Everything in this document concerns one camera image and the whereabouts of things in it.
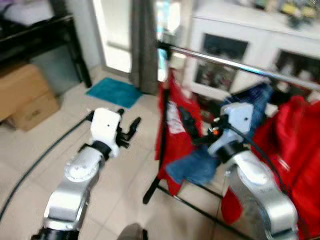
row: beige floor tile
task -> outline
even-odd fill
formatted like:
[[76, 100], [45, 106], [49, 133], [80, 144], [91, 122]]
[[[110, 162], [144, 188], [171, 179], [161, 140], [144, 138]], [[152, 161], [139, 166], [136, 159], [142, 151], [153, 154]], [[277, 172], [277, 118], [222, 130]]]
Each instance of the beige floor tile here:
[[80, 230], [79, 240], [94, 240], [102, 226], [86, 216]]
[[91, 194], [88, 214], [92, 219], [101, 224], [105, 223], [148, 153], [148, 150], [133, 144], [129, 149], [121, 149], [117, 158], [106, 163]]
[[185, 183], [182, 186], [178, 196], [200, 208], [201, 210], [206, 211], [212, 216], [216, 216], [218, 213], [220, 198], [212, 195], [196, 185], [188, 182]]
[[[218, 210], [217, 218], [224, 222], [224, 218], [222, 216], [222, 212], [221, 212], [221, 208], [220, 207], [219, 207], [219, 210]], [[245, 234], [245, 235], [247, 235], [249, 237], [252, 237], [252, 238], [254, 237], [250, 222], [246, 219], [245, 214], [242, 214], [242, 216], [236, 222], [231, 224], [230, 226], [235, 228], [235, 229], [237, 229], [239, 232], [241, 232], [241, 233], [243, 233], [243, 234]]]
[[16, 137], [21, 134], [21, 131], [15, 130], [5, 123], [0, 125], [0, 149], [4, 150], [5, 148], [1, 148], [1, 146], [8, 146], [13, 142]]
[[29, 240], [42, 226], [50, 193], [35, 183], [18, 192], [0, 224], [5, 240]]
[[216, 224], [212, 240], [244, 240], [244, 238], [237, 236], [230, 230]]
[[62, 152], [56, 159], [53, 159], [43, 173], [34, 178], [35, 181], [52, 193], [64, 176], [66, 162], [77, 154], [77, 151], [84, 143], [89, 143], [89, 140], [90, 132], [86, 132], [73, 145], [69, 146], [65, 152]]
[[102, 66], [102, 65], [97, 66], [92, 71], [92, 83], [94, 85], [105, 78], [111, 78], [111, 79], [118, 80], [121, 82], [130, 83], [128, 74], [122, 73], [122, 76], [120, 76], [118, 74], [107, 71], [106, 67]]
[[158, 171], [153, 156], [139, 171], [105, 226], [117, 235], [129, 224], [139, 223], [148, 230], [149, 239], [210, 239], [213, 223], [193, 209], [156, 190], [148, 205], [143, 195]]
[[30, 175], [31, 179], [37, 179], [43, 172], [53, 164], [60, 156], [63, 156], [68, 149], [78, 142], [79, 139], [87, 138], [89, 141], [90, 137], [90, 124], [84, 123], [77, 130], [67, 136], [60, 144], [58, 144], [44, 159], [41, 163], [33, 170]]
[[117, 235], [103, 227], [95, 240], [117, 240]]
[[[78, 119], [58, 111], [28, 132], [17, 131], [13, 141], [0, 146], [0, 159], [3, 162], [25, 171], [54, 141], [73, 127]], [[75, 138], [82, 135], [85, 128], [74, 133]], [[60, 151], [68, 146], [61, 144]]]
[[[3, 205], [9, 193], [22, 176], [22, 173], [12, 168], [5, 162], [0, 161], [0, 206]], [[27, 178], [19, 187], [18, 192], [23, 191], [31, 184], [31, 181]]]
[[126, 110], [122, 120], [122, 127], [125, 131], [137, 117], [141, 117], [142, 121], [132, 142], [139, 144], [143, 148], [155, 149], [160, 122], [160, 112], [156, 96], [143, 95], [131, 109]]
[[88, 90], [83, 84], [70, 89], [60, 98], [61, 109], [76, 118], [83, 118], [90, 110], [97, 108], [108, 108], [113, 111], [119, 108], [111, 102], [86, 95]]

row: denim fabric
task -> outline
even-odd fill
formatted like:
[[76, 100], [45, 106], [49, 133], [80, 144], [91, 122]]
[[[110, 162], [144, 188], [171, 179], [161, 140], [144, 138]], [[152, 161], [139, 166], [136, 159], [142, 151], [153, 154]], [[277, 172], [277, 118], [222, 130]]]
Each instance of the denim fabric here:
[[256, 132], [256, 129], [264, 122], [266, 118], [265, 111], [267, 103], [269, 102], [273, 92], [273, 88], [269, 84], [261, 83], [245, 91], [225, 98], [222, 106], [235, 102], [249, 103], [253, 105], [251, 128], [247, 133], [247, 136], [252, 138]]
[[203, 185], [212, 180], [220, 164], [218, 157], [211, 157], [207, 146], [200, 146], [191, 154], [168, 164], [166, 173], [178, 184], [184, 180]]

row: cardboard box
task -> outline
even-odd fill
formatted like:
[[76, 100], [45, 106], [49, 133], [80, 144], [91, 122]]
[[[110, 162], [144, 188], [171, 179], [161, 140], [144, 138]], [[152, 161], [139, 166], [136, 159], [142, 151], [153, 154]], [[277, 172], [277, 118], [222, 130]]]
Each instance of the cardboard box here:
[[47, 81], [32, 64], [0, 71], [0, 121], [48, 91]]
[[10, 117], [9, 122], [18, 129], [29, 131], [58, 110], [59, 105], [55, 96], [48, 91], [44, 95], [20, 107]]

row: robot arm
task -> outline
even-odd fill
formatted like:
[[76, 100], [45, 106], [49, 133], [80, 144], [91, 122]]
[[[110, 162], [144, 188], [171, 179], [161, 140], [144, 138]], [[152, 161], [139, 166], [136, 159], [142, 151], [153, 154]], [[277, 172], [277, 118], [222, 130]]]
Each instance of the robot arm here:
[[[183, 109], [180, 112], [186, 130], [194, 133], [191, 115]], [[269, 167], [244, 147], [243, 138], [233, 130], [247, 134], [252, 114], [251, 104], [226, 105], [221, 108], [220, 118], [211, 124], [208, 135], [194, 142], [208, 144], [209, 154], [218, 156], [225, 164], [229, 188], [241, 205], [249, 209], [256, 239], [297, 240], [298, 217], [294, 204], [281, 192]]]
[[47, 203], [42, 229], [33, 240], [77, 240], [82, 227], [90, 192], [99, 179], [99, 173], [109, 158], [119, 154], [119, 147], [129, 147], [141, 121], [138, 117], [128, 133], [120, 127], [124, 110], [113, 112], [105, 108], [94, 111], [92, 144], [83, 145], [78, 154], [64, 167], [64, 176]]

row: red cloth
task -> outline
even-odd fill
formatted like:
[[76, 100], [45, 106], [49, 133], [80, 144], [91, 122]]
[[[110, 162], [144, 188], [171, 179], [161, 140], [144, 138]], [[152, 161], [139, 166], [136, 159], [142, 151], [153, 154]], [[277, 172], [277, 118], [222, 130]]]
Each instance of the red cloth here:
[[[275, 165], [303, 219], [298, 223], [299, 238], [320, 235], [320, 102], [309, 104], [302, 97], [292, 97], [257, 130], [253, 140]], [[252, 151], [264, 161], [255, 149]], [[229, 192], [221, 203], [228, 223], [241, 215], [241, 206], [235, 201]], [[303, 228], [309, 236], [304, 235]]]
[[[189, 155], [195, 150], [190, 136], [187, 134], [180, 119], [178, 107], [185, 108], [195, 119], [195, 125], [201, 135], [202, 119], [201, 110], [197, 103], [184, 96], [181, 88], [175, 82], [175, 76], [172, 70], [169, 71], [169, 105], [167, 109], [167, 128], [165, 139], [165, 154], [161, 169], [158, 173], [158, 178], [166, 179], [170, 194], [176, 195], [180, 190], [181, 185], [174, 182], [166, 173], [166, 165], [178, 160], [186, 155]], [[159, 108], [163, 113], [163, 88], [160, 89]], [[163, 126], [160, 124], [156, 145], [155, 145], [155, 159], [159, 160], [161, 151]]]

